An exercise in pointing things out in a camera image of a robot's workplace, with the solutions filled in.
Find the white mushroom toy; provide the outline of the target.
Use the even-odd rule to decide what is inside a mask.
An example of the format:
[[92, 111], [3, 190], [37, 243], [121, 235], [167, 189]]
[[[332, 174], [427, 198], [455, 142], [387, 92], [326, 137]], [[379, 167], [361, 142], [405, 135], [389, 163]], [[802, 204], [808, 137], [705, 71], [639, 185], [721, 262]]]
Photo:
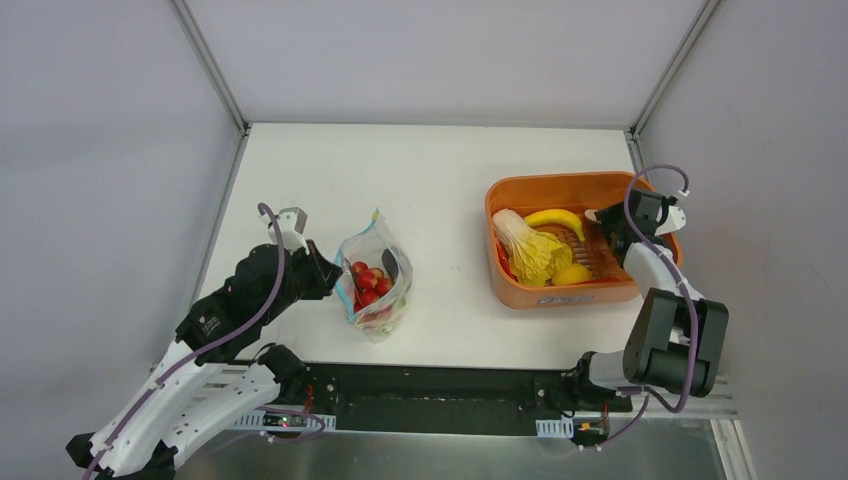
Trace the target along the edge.
[[598, 210], [597, 209], [587, 209], [584, 212], [584, 216], [591, 223], [595, 223], [595, 224], [601, 223], [601, 220], [598, 218]]

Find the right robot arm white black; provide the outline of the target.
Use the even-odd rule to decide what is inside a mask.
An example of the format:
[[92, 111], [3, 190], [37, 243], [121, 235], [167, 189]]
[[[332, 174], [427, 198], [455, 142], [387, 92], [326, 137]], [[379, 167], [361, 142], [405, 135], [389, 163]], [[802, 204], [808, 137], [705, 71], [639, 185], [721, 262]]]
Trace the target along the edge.
[[637, 387], [681, 398], [703, 398], [713, 389], [729, 311], [691, 286], [660, 237], [673, 203], [659, 193], [633, 189], [624, 201], [593, 215], [643, 303], [622, 350], [586, 352], [565, 377], [569, 400], [580, 409]]

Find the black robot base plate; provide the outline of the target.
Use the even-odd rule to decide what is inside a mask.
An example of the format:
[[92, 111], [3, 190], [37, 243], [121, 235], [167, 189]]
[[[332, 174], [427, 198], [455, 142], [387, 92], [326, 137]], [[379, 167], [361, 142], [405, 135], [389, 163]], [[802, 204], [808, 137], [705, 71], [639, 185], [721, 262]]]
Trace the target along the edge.
[[307, 364], [274, 406], [308, 406], [344, 431], [531, 436], [563, 414], [630, 413], [571, 370]]

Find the orange plastic basket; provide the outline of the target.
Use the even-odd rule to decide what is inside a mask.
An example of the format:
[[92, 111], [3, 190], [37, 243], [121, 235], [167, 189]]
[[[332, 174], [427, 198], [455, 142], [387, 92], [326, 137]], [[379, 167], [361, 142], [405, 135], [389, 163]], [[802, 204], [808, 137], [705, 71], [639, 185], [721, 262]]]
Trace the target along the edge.
[[568, 245], [573, 260], [592, 273], [592, 279], [565, 286], [525, 286], [504, 269], [498, 253], [499, 241], [491, 220], [487, 221], [487, 249], [494, 293], [513, 309], [547, 308], [626, 302], [640, 295], [637, 284], [623, 270], [610, 251], [601, 226], [586, 219], [589, 209], [603, 209], [621, 202], [631, 173], [624, 171], [584, 172], [508, 177], [494, 183], [484, 200], [487, 216], [510, 209], [521, 216], [547, 209], [565, 209], [577, 214], [585, 240], [569, 228], [546, 224], [543, 232], [554, 234]]

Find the dark purple eggplant toy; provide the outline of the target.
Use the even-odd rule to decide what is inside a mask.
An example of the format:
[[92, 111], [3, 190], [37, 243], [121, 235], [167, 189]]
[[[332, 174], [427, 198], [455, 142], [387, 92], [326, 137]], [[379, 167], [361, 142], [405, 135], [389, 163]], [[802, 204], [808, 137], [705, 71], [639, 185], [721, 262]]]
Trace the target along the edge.
[[401, 268], [399, 260], [395, 255], [395, 252], [390, 249], [384, 249], [381, 254], [381, 262], [383, 264], [383, 268], [385, 270], [386, 276], [395, 283], [400, 277]]

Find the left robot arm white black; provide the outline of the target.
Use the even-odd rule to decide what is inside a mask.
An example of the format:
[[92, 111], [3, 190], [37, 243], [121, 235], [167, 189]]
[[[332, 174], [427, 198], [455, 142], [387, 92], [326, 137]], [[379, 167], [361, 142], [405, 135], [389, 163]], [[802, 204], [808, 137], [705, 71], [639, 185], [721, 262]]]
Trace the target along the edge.
[[299, 300], [330, 296], [342, 273], [312, 241], [294, 252], [275, 244], [253, 248], [221, 287], [193, 304], [130, 404], [99, 431], [69, 440], [73, 463], [99, 479], [170, 479], [244, 414], [275, 400], [303, 400], [307, 367], [276, 344], [216, 396], [191, 403], [266, 325]]

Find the clear zip top bag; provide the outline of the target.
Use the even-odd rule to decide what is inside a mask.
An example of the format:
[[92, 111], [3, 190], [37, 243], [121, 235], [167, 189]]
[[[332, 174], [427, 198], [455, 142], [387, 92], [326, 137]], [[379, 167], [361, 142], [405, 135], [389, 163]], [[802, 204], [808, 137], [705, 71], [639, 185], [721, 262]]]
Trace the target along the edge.
[[334, 290], [346, 322], [373, 343], [387, 340], [407, 309], [413, 268], [380, 211], [341, 243], [335, 263], [342, 268]]

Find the red peach cluster toy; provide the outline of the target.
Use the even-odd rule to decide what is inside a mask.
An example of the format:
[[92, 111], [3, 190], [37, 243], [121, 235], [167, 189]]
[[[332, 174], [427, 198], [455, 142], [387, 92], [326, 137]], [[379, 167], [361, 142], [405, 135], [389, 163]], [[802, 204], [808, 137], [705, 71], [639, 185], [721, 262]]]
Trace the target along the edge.
[[369, 266], [363, 261], [353, 262], [351, 272], [354, 286], [354, 314], [386, 296], [394, 286], [394, 283], [386, 276], [385, 270]]

